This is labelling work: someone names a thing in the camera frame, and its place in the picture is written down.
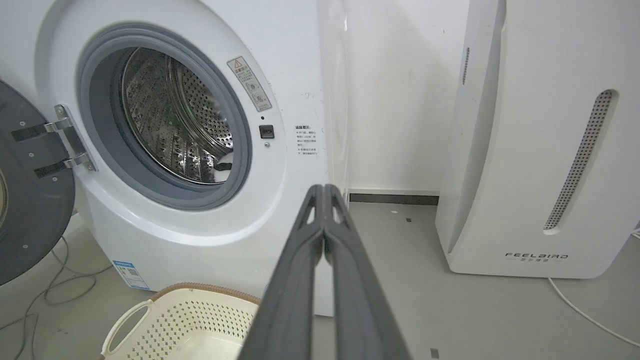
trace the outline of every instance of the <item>white cable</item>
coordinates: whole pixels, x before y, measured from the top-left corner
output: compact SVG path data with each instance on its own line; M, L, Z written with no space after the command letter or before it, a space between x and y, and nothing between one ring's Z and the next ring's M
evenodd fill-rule
M554 290L556 291L556 293L558 294L558 296L560 296L560 298L567 304L569 305L573 310L575 310L576 313L582 315L585 319L589 320L591 323L593 323L593 325L601 328L602 330L608 332L609 334L617 337L618 339L624 341L625 343L631 344L635 347L640 347L640 343L636 343L635 341L629 340L627 338L625 338L624 336L609 330L608 328L606 328L604 325L602 325L601 323L597 322L596 320L592 319L589 315L585 314L582 312L582 310L578 309L575 305L573 305L566 297L564 297L564 295L560 292L560 289L558 289L558 287L556 286L556 284L554 283L554 281L550 278L547 277L547 279L549 280L549 283L551 284L551 286L554 287Z

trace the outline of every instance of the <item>vent grille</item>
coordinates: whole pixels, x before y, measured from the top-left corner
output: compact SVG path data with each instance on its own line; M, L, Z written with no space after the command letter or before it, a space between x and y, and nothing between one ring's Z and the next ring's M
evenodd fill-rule
M462 85L467 80L467 67L469 66L469 48L467 48L467 57L465 58L465 70L462 72Z
M582 135L582 142L578 148L578 153L573 159L573 165L569 170L569 175L564 181L564 186L560 191L560 196L558 196L556 205L551 211L549 219L547 219L544 230L551 230L560 223L560 219L562 219L564 211L569 205L571 197L573 197L573 193L580 182L582 173L584 173L589 157L593 152L593 147L598 140L598 135L600 134L602 124L607 116L607 111L609 111L609 105L611 105L612 99L612 90L605 90L596 98L596 101L593 104L593 109L591 110L591 117L587 123L587 128L584 130L584 135Z

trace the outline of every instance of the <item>white plastic basket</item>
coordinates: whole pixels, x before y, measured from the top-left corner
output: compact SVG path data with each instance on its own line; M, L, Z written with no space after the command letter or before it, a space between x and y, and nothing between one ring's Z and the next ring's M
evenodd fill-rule
M235 359L258 309L259 299L239 291L194 282L170 286L130 308L111 328L99 360ZM121 326L147 312L112 351Z

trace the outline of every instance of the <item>sticker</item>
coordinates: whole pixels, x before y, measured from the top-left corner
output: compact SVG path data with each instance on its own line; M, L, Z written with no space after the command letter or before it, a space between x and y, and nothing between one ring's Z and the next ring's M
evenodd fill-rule
M113 261L113 264L122 275L122 278L129 284L130 287L136 289L149 290L149 287L142 279L135 266L132 263L124 263L123 261Z
M296 125L298 155L318 155L316 132L309 125Z
M258 79L255 78L253 71L251 71L249 65L246 64L244 58L240 56L227 61L227 65L229 65L238 80L240 80L240 83L246 90L246 93L251 97L251 100L255 105L255 109L258 111L271 109L271 102L269 101L267 94L265 94L262 85L260 85Z

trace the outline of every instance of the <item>basket handle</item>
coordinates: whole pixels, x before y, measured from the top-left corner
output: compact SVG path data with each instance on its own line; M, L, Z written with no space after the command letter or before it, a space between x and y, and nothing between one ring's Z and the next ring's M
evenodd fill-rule
M127 339L129 339L129 336L131 336L131 334L133 334L133 332L138 328L138 326L140 326L140 324L142 323L142 321L144 321L144 319L147 317L147 315L149 315L150 311L147 310L147 312L142 316L142 318L140 320L138 320L138 323L136 324L136 326L134 326L133 329L131 329L131 331L129 331L127 336L125 336L124 339L122 339L122 341L118 344L118 346L115 349L113 349L113 351L109 351L109 348L111 347L111 342L113 341L113 337L116 335L118 330L120 330L121 326L127 321L127 319L129 319L131 317L131 315L133 315L134 313L136 313L138 310L142 309L143 307L150 307L151 304L153 304L153 301L145 300L145 301L135 305L134 307L130 308L126 313L124 313L118 319L118 321L116 321L115 324L113 324L111 330L109 330L109 334L107 335L107 338L104 340L104 343L102 344L102 353L101 353L102 355L104 355L104 356L112 355L116 351L118 351L118 349L122 346L122 344L124 344L125 341L127 341Z

